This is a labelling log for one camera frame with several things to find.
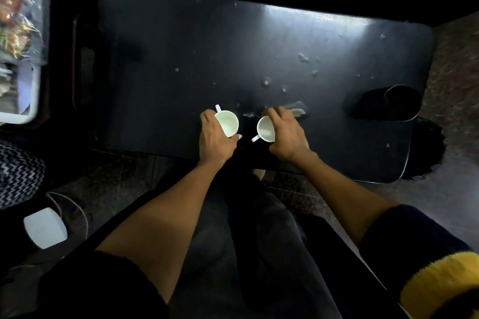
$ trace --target zigzag patterned fabric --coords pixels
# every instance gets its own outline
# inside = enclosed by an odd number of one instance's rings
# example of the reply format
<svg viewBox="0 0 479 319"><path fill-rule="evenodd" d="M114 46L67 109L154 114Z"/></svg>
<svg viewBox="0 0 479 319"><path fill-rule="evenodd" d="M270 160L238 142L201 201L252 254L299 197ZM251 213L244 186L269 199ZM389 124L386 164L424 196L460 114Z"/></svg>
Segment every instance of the zigzag patterned fabric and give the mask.
<svg viewBox="0 0 479 319"><path fill-rule="evenodd" d="M0 209L27 201L45 177L45 163L0 140Z"/></svg>

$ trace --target tabletop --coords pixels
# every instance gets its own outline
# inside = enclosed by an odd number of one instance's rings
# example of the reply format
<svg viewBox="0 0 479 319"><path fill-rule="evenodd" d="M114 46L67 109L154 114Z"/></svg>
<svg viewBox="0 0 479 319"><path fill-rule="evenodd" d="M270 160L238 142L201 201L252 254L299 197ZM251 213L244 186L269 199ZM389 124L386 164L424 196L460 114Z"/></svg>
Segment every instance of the tabletop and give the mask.
<svg viewBox="0 0 479 319"><path fill-rule="evenodd" d="M290 170L251 142L267 106L300 102L309 146L346 176L389 183L406 165L414 121L352 118L364 92L424 92L433 32L414 23L236 0L99 0L97 135L107 147L198 157L199 115L239 118L235 156Z"/></svg>

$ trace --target foot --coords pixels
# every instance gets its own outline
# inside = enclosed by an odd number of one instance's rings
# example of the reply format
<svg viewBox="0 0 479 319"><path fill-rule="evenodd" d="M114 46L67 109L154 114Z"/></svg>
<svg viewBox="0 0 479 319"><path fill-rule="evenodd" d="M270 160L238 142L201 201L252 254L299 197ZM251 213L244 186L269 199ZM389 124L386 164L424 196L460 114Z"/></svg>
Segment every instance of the foot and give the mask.
<svg viewBox="0 0 479 319"><path fill-rule="evenodd" d="M253 174L257 176L260 181L263 180L264 175L266 174L266 171L264 169L253 169Z"/></svg>

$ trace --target person's right arm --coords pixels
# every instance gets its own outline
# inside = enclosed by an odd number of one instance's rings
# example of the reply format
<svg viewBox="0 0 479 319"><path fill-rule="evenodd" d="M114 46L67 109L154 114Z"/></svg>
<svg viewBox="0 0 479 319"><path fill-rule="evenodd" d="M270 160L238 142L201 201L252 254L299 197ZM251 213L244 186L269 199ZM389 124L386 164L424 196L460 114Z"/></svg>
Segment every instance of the person's right arm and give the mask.
<svg viewBox="0 0 479 319"><path fill-rule="evenodd" d="M479 255L418 209L381 197L325 164L309 149L290 110L266 114L276 132L271 153L308 177L411 316L479 319Z"/></svg>

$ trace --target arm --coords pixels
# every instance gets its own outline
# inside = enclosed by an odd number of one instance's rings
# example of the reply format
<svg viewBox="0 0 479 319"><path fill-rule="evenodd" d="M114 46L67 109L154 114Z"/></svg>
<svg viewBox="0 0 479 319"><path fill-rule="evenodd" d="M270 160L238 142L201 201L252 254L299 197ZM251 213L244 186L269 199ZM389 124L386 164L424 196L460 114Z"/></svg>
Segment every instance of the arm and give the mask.
<svg viewBox="0 0 479 319"><path fill-rule="evenodd" d="M321 161L291 111L266 113L276 132L270 151L304 172L413 318L479 318L479 255L418 209L370 192Z"/></svg>
<svg viewBox="0 0 479 319"><path fill-rule="evenodd" d="M399 205L363 188L325 164L309 149L304 130L291 110L281 106L278 112L270 108L266 113L276 132L276 141L270 151L304 173L356 245L379 216Z"/></svg>
<svg viewBox="0 0 479 319"><path fill-rule="evenodd" d="M122 222L97 248L134 262L166 303L171 298L201 206L241 135L228 139L212 110L201 114L200 161L172 188Z"/></svg>

